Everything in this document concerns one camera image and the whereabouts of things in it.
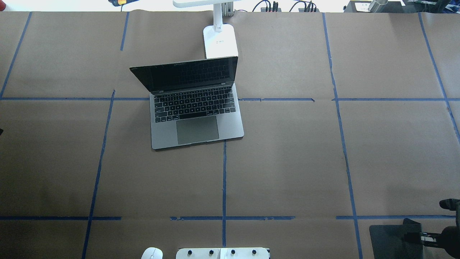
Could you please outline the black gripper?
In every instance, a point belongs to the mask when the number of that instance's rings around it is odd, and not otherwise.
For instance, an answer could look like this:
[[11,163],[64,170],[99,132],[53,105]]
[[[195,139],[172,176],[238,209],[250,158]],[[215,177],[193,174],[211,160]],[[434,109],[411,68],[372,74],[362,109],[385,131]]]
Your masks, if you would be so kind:
[[454,210],[455,226],[447,226],[442,233],[429,232],[409,232],[405,234],[405,241],[408,243],[420,244],[422,246],[443,249],[451,257],[460,255],[460,200],[445,199],[439,201],[439,206],[443,209]]

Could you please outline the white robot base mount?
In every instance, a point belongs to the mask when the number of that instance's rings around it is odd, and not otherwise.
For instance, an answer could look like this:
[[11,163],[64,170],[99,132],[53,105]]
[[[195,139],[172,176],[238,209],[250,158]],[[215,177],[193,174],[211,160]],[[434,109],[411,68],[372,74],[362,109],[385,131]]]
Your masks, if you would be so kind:
[[176,259],[270,259],[264,247],[216,247],[179,249]]

